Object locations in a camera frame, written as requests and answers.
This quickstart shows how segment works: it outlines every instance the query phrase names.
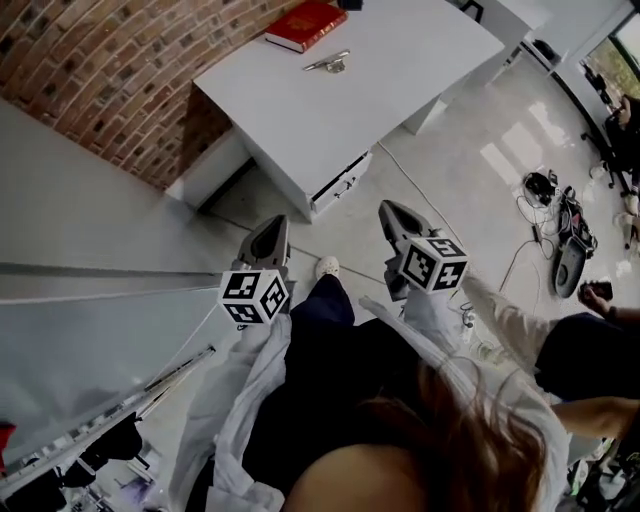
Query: whiteboard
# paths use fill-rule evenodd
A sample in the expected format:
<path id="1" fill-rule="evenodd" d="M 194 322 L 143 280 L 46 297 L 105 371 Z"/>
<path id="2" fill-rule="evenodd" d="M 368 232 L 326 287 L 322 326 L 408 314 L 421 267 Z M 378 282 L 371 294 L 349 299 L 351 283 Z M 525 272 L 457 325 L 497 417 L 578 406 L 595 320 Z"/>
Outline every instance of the whiteboard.
<path id="1" fill-rule="evenodd" d="M 38 450 L 144 388 L 218 290 L 0 305 L 0 419 L 18 428 L 5 463 Z M 172 363 L 237 335 L 216 309 Z"/>

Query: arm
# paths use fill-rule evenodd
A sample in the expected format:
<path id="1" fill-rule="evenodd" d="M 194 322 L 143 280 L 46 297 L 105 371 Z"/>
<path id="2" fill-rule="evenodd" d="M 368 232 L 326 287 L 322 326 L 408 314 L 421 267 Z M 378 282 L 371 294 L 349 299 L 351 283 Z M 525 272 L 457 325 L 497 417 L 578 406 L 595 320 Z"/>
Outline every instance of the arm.
<path id="1" fill-rule="evenodd" d="M 420 334 L 435 343 L 448 355 L 454 354 L 462 341 L 453 330 L 460 323 L 460 316 L 449 310 L 449 295 L 427 295 L 411 289 L 404 305 L 404 321 Z"/>
<path id="2" fill-rule="evenodd" d="M 627 125 L 631 121 L 631 102 L 629 98 L 623 96 L 622 98 L 622 108 L 620 110 L 620 114 L 618 115 L 618 122 L 620 123 L 620 128 L 623 130 L 626 129 Z"/>
<path id="3" fill-rule="evenodd" d="M 602 297 L 598 297 L 589 287 L 580 298 L 585 306 L 602 318 L 620 327 L 640 327 L 640 309 L 617 308 Z"/>
<path id="4" fill-rule="evenodd" d="M 624 438 L 640 408 L 640 400 L 601 397 L 551 407 L 567 432 L 589 437 Z"/>

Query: chair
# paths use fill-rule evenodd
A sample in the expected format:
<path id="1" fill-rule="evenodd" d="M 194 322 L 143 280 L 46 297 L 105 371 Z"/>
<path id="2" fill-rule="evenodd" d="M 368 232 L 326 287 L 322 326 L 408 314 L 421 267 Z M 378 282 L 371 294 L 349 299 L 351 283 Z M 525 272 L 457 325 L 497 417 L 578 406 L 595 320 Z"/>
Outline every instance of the chair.
<path id="1" fill-rule="evenodd" d="M 604 168 L 609 172 L 611 182 L 609 188 L 615 186 L 614 174 L 618 176 L 620 185 L 622 186 L 622 192 L 620 197 L 626 197 L 631 193 L 631 189 L 627 184 L 627 180 L 623 176 L 623 172 L 631 174 L 633 172 L 633 166 L 624 158 L 625 151 L 621 147 L 620 137 L 618 132 L 620 131 L 618 125 L 618 113 L 620 110 L 616 110 L 611 114 L 604 122 L 604 130 L 609 138 L 609 142 L 602 136 L 601 133 L 583 133 L 580 135 L 582 140 L 589 140 L 596 147 L 600 153 L 600 159 L 604 164 Z"/>
<path id="2" fill-rule="evenodd" d="M 482 7 L 478 2 L 475 2 L 474 0 L 468 0 L 462 7 L 460 7 L 460 10 L 462 12 L 466 12 L 472 7 L 475 7 L 476 9 L 476 23 L 480 23 L 480 21 L 482 21 L 482 15 L 484 14 L 484 7 Z"/>

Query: white sneaker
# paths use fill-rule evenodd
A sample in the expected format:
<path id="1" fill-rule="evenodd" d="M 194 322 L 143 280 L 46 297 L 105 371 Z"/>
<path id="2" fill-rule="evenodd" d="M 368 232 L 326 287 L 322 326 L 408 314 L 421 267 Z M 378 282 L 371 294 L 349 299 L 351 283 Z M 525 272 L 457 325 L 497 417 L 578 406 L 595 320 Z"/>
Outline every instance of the white sneaker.
<path id="1" fill-rule="evenodd" d="M 596 165 L 589 170 L 589 176 L 592 180 L 599 180 L 605 174 L 607 174 L 607 170 L 603 165 Z"/>
<path id="2" fill-rule="evenodd" d="M 627 207 L 627 211 L 634 216 L 638 216 L 638 196 L 635 194 L 629 194 L 624 198 L 624 205 Z"/>
<path id="3" fill-rule="evenodd" d="M 633 224 L 633 215 L 629 215 L 627 212 L 613 216 L 613 225 L 617 228 L 624 228 L 625 226 L 631 226 L 631 224 Z"/>
<path id="4" fill-rule="evenodd" d="M 326 274 L 340 279 L 340 263 L 338 263 L 338 258 L 335 256 L 325 256 L 316 265 L 316 279 L 318 281 Z"/>

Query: sleeve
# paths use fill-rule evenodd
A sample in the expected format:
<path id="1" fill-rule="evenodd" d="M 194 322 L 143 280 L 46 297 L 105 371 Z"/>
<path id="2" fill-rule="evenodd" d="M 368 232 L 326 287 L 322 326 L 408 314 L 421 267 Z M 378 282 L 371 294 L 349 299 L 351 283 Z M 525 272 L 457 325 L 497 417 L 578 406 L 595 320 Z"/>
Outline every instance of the sleeve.
<path id="1" fill-rule="evenodd" d="M 475 364 L 480 369 L 481 378 L 492 399 L 499 396 L 506 410 L 531 422 L 542 434 L 547 460 L 538 493 L 538 510 L 555 511 L 566 484 L 571 435 L 542 396 L 517 372 L 509 375 L 487 363 Z"/>
<path id="2" fill-rule="evenodd" d="M 448 293 L 427 295 L 412 289 L 404 307 L 404 321 L 445 354 L 452 355 L 458 351 L 462 340 L 453 329 L 460 319 L 449 309 L 448 303 Z"/>
<path id="3" fill-rule="evenodd" d="M 186 509 L 193 484 L 207 460 L 215 453 L 215 438 L 236 397 L 244 389 L 270 332 L 269 326 L 246 328 L 242 338 L 229 349 L 226 360 L 203 376 L 187 413 L 169 484 L 168 500 L 172 512 Z"/>

